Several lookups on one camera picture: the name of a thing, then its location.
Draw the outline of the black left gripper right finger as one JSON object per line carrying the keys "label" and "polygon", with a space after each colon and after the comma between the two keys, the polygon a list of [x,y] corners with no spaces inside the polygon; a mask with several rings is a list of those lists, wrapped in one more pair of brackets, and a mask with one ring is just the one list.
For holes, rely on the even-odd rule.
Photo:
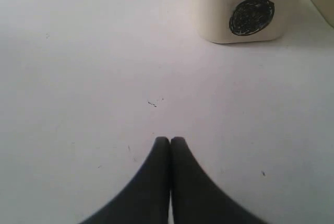
{"label": "black left gripper right finger", "polygon": [[174,223],[264,223],[219,189],[184,138],[174,137],[170,148]]}

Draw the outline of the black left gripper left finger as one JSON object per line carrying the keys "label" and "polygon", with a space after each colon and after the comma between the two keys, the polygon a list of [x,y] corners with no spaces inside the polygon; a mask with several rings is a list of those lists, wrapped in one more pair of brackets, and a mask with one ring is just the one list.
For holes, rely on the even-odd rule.
{"label": "black left gripper left finger", "polygon": [[131,181],[82,223],[168,223],[170,186],[170,142],[157,137]]}

